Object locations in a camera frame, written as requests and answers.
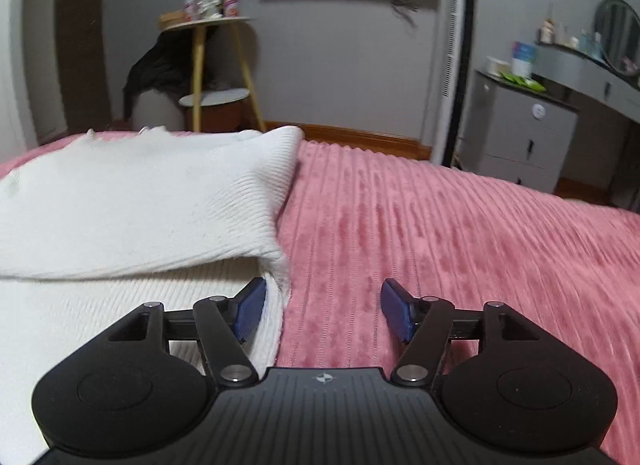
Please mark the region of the white tower fan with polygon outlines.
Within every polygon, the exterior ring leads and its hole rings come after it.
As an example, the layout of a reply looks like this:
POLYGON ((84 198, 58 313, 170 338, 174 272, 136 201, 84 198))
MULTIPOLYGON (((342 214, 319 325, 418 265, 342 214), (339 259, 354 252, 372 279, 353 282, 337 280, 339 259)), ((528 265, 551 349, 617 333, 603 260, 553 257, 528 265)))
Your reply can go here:
POLYGON ((454 164, 472 60, 476 0, 446 0, 444 52, 431 162, 454 164))

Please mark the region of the white round pouf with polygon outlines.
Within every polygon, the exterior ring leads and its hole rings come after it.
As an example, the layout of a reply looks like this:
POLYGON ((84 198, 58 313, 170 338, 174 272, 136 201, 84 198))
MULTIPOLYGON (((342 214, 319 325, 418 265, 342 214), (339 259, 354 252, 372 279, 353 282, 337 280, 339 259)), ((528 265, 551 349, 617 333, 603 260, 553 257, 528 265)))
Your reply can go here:
POLYGON ((130 121, 134 130, 165 127, 170 132, 180 132, 186 125, 179 96, 156 89, 145 90, 134 98, 130 121))

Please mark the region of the grey drawer cabinet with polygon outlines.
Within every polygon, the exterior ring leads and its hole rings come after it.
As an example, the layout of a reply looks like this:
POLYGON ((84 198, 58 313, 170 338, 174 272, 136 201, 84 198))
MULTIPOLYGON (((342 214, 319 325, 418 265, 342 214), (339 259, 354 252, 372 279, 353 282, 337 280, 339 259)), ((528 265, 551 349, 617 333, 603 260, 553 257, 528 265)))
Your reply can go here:
POLYGON ((544 193, 558 184, 577 110, 476 72, 459 150, 467 172, 544 193))

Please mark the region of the yellow legged side table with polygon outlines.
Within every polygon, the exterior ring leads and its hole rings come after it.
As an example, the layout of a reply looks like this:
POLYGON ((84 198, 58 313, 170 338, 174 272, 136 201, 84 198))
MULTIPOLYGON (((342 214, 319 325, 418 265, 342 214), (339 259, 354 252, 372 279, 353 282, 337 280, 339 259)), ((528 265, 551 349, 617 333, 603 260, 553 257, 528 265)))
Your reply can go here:
POLYGON ((251 21, 247 16, 191 18, 183 10, 161 14, 158 18, 160 32, 193 32, 191 128, 195 133, 203 130, 203 106, 208 96, 210 102, 232 102, 222 96, 222 84, 232 82, 244 89, 243 97, 239 90, 235 95, 250 103, 252 126, 263 133, 267 130, 241 37, 242 26, 251 21))

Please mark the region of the black garment on pouf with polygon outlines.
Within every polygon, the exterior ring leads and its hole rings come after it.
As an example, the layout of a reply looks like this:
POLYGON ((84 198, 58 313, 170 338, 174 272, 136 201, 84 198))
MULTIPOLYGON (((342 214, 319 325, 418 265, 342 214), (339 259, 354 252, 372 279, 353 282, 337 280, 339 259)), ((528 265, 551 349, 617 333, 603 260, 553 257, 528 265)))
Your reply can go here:
POLYGON ((125 120, 134 114, 134 105, 145 92, 159 92, 179 111, 179 99, 192 92, 193 30, 165 31, 129 70, 122 88, 125 120))

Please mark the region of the blue white box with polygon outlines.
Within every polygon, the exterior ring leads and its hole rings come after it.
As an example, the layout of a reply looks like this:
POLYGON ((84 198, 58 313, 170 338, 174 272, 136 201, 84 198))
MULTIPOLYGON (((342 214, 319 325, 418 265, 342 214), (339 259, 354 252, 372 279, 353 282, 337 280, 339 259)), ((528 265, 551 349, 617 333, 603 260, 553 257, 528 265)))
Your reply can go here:
POLYGON ((535 45, 514 42, 512 47, 511 72, 515 76, 531 78, 536 60, 535 45))

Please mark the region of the round vanity mirror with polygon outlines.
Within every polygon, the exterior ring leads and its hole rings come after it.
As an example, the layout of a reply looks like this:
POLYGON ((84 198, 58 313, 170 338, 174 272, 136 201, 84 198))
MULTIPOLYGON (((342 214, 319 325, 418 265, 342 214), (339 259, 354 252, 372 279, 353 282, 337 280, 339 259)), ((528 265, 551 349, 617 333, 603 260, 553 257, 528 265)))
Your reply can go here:
POLYGON ((593 31, 600 35, 603 58, 614 72, 639 75, 640 19, 634 8, 624 0, 602 0, 593 31))

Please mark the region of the pink corduroy bedspread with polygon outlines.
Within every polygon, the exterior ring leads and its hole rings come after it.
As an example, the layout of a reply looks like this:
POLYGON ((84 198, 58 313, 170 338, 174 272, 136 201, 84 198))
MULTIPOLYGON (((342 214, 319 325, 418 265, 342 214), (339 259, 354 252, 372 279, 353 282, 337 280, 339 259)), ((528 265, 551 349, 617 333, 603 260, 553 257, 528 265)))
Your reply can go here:
MULTIPOLYGON (((399 345, 380 309, 392 277, 463 309, 503 301, 614 381, 604 449, 639 459, 639 218, 509 182, 334 144, 306 142, 279 222, 291 293, 281 367, 384 367, 399 345)), ((32 418, 38 379, 147 300, 186 309, 232 295, 251 260, 85 283, 1 285, 1 459, 46 451, 32 418)))

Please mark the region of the white ribbed knit sweater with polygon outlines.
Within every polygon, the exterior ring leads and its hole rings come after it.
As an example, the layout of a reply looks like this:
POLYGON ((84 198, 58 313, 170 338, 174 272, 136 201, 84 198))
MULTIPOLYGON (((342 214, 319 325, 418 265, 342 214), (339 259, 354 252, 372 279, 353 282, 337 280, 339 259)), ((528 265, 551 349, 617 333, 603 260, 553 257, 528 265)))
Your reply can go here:
POLYGON ((1 459, 26 464, 47 445, 32 415, 37 381, 126 312, 186 308, 267 283, 248 345, 276 361, 290 297, 277 219, 303 134, 95 133, 1 180, 1 459))

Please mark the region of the grey vanity desk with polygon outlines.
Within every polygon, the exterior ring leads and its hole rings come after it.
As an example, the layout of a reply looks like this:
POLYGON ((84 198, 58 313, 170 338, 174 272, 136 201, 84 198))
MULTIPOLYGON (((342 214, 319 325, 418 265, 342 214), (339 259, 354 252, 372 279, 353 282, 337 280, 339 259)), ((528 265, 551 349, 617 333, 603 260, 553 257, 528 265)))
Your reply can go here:
POLYGON ((540 44, 534 75, 578 110, 561 176, 639 211, 639 88, 578 51, 540 44))

